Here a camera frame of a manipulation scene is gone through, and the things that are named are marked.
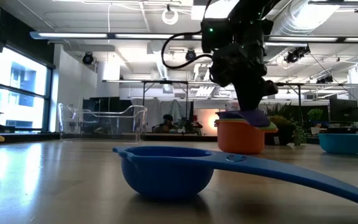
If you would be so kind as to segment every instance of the black cable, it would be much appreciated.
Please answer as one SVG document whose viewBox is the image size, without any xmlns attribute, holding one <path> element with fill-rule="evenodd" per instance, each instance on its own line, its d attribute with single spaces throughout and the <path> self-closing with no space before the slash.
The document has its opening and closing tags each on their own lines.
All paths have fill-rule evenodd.
<svg viewBox="0 0 358 224">
<path fill-rule="evenodd" d="M 205 5 L 205 11 L 204 11 L 203 19 L 205 18 L 206 11 L 207 11 L 209 5 L 211 4 L 211 1 L 212 1 L 212 0 L 208 0 L 208 2 L 207 2 L 206 5 Z M 192 60 L 190 60 L 190 61 L 188 61 L 188 62 L 186 62 L 186 63 L 184 63 L 184 64 L 182 64 L 182 65 L 178 65 L 178 66 L 170 66 L 170 65 L 167 65 L 167 63 L 165 63 L 165 59 L 164 59 L 165 48 L 167 48 L 167 45 L 168 45 L 168 43 L 169 43 L 171 40 L 173 40 L 173 39 L 175 39 L 175 38 L 177 38 L 177 37 L 183 36 L 183 35 L 197 35 L 197 34 L 202 33 L 202 31 L 203 31 L 203 30 L 201 29 L 200 31 L 197 31 L 197 32 L 183 32 L 183 33 L 180 33 L 180 34 L 175 34 L 175 35 L 171 36 L 170 38 L 168 38 L 168 39 L 165 41 L 164 45 L 162 46 L 162 50 L 161 50 L 162 64 L 163 64 L 165 67 L 169 68 L 169 69 L 180 69 L 180 68 L 186 67 L 187 65 L 189 65 L 189 64 L 193 63 L 194 61 L 196 61 L 196 60 L 198 60 L 198 59 L 200 59 L 200 58 L 203 58 L 203 57 L 208 57 L 208 58 L 212 59 L 213 57 L 212 57 L 211 55 L 209 55 L 209 54 L 202 54 L 202 55 L 199 55 L 199 56 L 195 57 L 194 59 L 192 59 Z"/>
<path fill-rule="evenodd" d="M 310 56 L 312 56 L 313 59 L 320 65 L 320 67 L 321 67 L 328 75 L 330 75 L 329 72 L 320 64 L 320 62 L 318 62 L 318 60 L 317 60 L 312 54 L 310 54 Z M 334 80 L 336 83 L 340 84 L 334 77 L 333 77 L 333 80 Z M 351 96 L 358 102 L 358 99 L 357 99 L 352 93 L 350 93 L 350 91 L 349 91 L 348 89 L 346 89 L 346 88 L 343 87 L 342 85 L 341 85 L 341 87 L 342 87 L 344 90 L 346 90 L 347 93 L 348 93 L 349 95 L 351 95 Z"/>
<path fill-rule="evenodd" d="M 318 62 L 318 60 L 317 60 L 312 54 L 310 54 L 310 56 L 312 56 L 313 59 L 317 62 L 317 64 L 320 65 L 320 67 L 321 67 L 328 75 L 330 75 L 329 72 L 320 64 L 320 62 Z M 345 87 L 343 87 L 334 77 L 333 77 L 333 80 L 334 80 L 336 83 L 338 83 L 345 91 L 347 91 L 347 93 L 348 93 L 349 95 L 351 95 L 356 101 L 358 101 L 358 99 L 357 99 L 352 93 L 350 93 L 350 91 L 349 91 L 348 89 L 346 89 Z"/>
</svg>

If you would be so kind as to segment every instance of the computer screen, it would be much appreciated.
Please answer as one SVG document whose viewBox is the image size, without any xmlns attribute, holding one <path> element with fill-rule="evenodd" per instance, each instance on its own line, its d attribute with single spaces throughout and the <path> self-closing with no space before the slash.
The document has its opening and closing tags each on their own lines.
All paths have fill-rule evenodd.
<svg viewBox="0 0 358 224">
<path fill-rule="evenodd" d="M 330 122 L 358 122 L 356 100 L 329 99 Z"/>
</svg>

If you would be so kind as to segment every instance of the purple object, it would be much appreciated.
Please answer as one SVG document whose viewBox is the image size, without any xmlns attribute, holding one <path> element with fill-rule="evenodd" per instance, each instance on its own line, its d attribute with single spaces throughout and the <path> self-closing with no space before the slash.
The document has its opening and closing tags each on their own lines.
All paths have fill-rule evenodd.
<svg viewBox="0 0 358 224">
<path fill-rule="evenodd" d="M 225 111 L 216 112 L 216 114 L 219 116 L 219 119 L 244 119 L 254 127 L 266 127 L 270 124 L 269 119 L 264 112 L 260 110 Z"/>
</svg>

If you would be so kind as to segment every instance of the potted plant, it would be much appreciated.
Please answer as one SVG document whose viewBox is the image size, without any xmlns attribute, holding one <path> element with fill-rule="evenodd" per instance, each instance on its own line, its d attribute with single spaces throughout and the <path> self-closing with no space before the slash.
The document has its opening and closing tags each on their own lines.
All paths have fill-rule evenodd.
<svg viewBox="0 0 358 224">
<path fill-rule="evenodd" d="M 272 109 L 267 108 L 267 116 L 277 128 L 277 133 L 266 133 L 266 145 L 281 145 L 285 146 L 292 140 L 296 146 L 306 142 L 305 132 L 303 128 L 293 121 L 293 113 L 290 108 L 291 104 L 274 105 Z"/>
<path fill-rule="evenodd" d="M 323 115 L 322 109 L 312 109 L 308 112 L 309 121 L 314 124 L 314 127 L 311 127 L 311 134 L 315 135 L 320 132 L 321 125 L 318 125 L 318 121 L 321 121 L 321 116 Z"/>
</svg>

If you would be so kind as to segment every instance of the wooden table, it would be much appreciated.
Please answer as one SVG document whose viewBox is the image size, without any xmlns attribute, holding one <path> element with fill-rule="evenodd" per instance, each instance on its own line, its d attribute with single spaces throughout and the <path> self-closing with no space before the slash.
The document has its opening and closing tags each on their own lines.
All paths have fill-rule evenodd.
<svg viewBox="0 0 358 224">
<path fill-rule="evenodd" d="M 215 142 L 144 142 L 218 150 Z M 143 199 L 124 180 L 114 142 L 0 145 L 0 223 L 358 223 L 358 204 L 315 189 L 216 170 L 190 202 Z M 358 186 L 358 156 L 319 146 L 266 147 L 260 157 Z"/>
</svg>

